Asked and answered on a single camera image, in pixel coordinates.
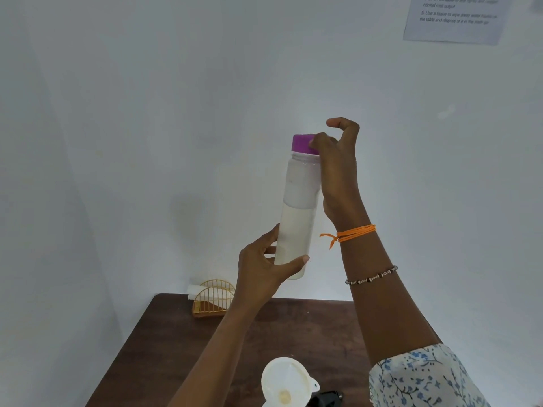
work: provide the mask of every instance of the table surface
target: table surface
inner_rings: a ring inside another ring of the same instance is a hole
[[[195,319],[191,305],[185,294],[156,295],[87,407],[165,407],[221,321]],[[245,338],[225,405],[262,406],[262,370],[280,356],[301,362],[322,391],[342,391],[343,406],[371,406],[370,363],[352,302],[267,303]]]

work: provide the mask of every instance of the shirt sleeve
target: shirt sleeve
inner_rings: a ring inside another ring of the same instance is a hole
[[[490,407],[451,349],[436,344],[394,356],[370,371],[375,407]]]

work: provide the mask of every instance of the printed paper sign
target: printed paper sign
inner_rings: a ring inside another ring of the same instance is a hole
[[[404,40],[498,44],[512,0],[411,0]]]

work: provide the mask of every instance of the hand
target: hand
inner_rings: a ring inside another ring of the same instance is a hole
[[[343,117],[330,118],[326,125],[342,129],[343,135],[337,141],[318,133],[309,143],[320,154],[324,212],[338,231],[369,224],[356,175],[355,145],[360,126]]]
[[[255,316],[281,283],[299,272],[309,260],[309,256],[302,256],[287,264],[274,265],[274,258],[264,257],[264,254],[275,254],[272,243],[277,241],[278,234],[279,224],[241,250],[231,309],[242,309]]]

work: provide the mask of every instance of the plastic bottle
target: plastic bottle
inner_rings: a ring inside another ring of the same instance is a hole
[[[292,138],[275,264],[288,263],[309,252],[320,192],[320,157],[309,147],[313,137],[297,134]],[[305,267],[290,280],[302,278],[304,272]]]

